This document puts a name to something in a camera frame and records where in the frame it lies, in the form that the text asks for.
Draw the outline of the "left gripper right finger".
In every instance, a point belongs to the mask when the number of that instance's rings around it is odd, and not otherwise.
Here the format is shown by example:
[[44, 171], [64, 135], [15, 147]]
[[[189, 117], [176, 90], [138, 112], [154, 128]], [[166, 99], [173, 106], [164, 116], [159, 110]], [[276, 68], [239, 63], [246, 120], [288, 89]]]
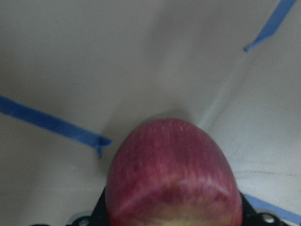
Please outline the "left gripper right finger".
[[281, 226], [282, 221], [275, 215], [267, 212], [258, 213], [240, 192], [243, 207], [242, 226]]

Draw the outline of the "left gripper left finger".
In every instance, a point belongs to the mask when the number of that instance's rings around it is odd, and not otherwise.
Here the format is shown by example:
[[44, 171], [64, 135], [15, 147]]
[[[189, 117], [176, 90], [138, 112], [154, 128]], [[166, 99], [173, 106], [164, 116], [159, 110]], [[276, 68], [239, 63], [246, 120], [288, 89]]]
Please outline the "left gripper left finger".
[[107, 226], [108, 213], [105, 202], [105, 190], [102, 191], [94, 209], [74, 214], [68, 221], [69, 226]]

